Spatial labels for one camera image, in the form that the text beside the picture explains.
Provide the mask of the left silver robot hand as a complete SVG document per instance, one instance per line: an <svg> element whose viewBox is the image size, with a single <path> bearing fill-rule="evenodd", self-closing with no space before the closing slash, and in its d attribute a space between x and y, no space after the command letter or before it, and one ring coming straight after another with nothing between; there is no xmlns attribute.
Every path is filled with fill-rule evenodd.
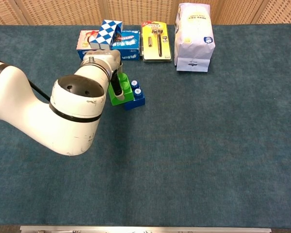
<svg viewBox="0 0 291 233"><path fill-rule="evenodd" d="M113 88L114 95L120 101L123 101L125 98L124 92L122 90L122 87L120 85L120 81L118 78L118 72L120 72L120 73L122 72L122 66L123 66L123 63L120 62L118 69L113 72L112 78L111 78L111 85Z"/></svg>

